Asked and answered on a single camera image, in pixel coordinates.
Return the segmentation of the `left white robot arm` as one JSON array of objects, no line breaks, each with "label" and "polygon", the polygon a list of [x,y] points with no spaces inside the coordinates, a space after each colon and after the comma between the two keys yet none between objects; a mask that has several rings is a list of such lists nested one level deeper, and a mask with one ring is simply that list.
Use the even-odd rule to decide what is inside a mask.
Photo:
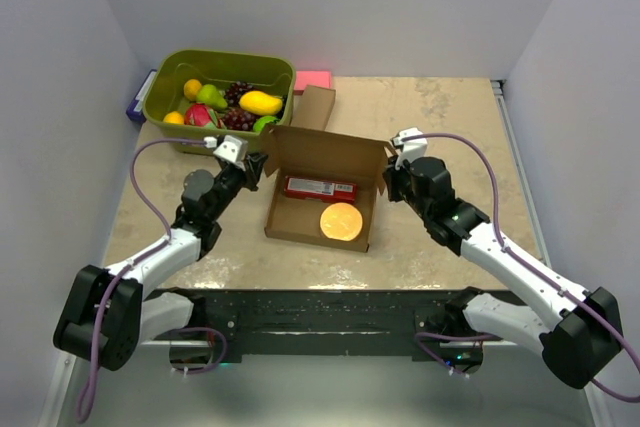
[{"label": "left white robot arm", "polygon": [[257,190],[267,159],[262,153],[240,162],[221,158],[218,174],[203,169],[188,174],[167,234],[129,259],[106,268],[88,265],[77,273],[54,330],[54,346],[116,371],[141,342],[166,331],[200,337],[207,315],[191,299],[151,294],[213,249],[222,232],[220,216],[242,189]]}]

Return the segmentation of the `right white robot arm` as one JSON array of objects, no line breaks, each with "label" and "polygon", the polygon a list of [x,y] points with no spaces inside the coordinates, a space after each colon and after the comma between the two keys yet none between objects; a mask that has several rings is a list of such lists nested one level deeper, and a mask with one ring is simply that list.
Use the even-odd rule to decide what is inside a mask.
[{"label": "right white robot arm", "polygon": [[407,203],[433,240],[490,273],[521,301],[514,305],[467,289],[445,316],[452,337],[466,340],[478,332],[515,343],[574,389],[585,387],[621,351],[615,296],[564,278],[498,233],[485,213],[456,196],[442,160],[392,156],[383,178],[390,201]]}]

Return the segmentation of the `red rectangular packet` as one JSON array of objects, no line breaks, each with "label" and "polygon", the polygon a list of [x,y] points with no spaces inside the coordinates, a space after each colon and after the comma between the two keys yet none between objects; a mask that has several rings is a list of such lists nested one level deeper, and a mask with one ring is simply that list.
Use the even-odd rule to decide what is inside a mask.
[{"label": "red rectangular packet", "polygon": [[284,195],[300,200],[353,204],[356,201],[357,185],[354,183],[287,176],[284,183]]}]

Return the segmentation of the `large cardboard box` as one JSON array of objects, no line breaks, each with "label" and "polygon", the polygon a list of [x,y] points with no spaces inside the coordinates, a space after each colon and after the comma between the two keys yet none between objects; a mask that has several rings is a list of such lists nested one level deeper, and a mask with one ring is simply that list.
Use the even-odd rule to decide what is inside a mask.
[{"label": "large cardboard box", "polygon": [[[268,238],[365,253],[374,212],[386,184],[389,142],[319,130],[269,125],[260,134],[264,175],[275,178],[264,227]],[[331,204],[353,206],[362,228],[351,240],[325,235],[321,217]]]}]

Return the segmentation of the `orange round sponge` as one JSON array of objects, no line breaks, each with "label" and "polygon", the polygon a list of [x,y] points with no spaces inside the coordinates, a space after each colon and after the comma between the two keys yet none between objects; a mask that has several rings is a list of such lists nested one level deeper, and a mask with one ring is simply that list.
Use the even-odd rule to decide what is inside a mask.
[{"label": "orange round sponge", "polygon": [[331,204],[320,216],[320,230],[332,240],[353,241],[360,235],[362,228],[362,214],[349,203]]}]

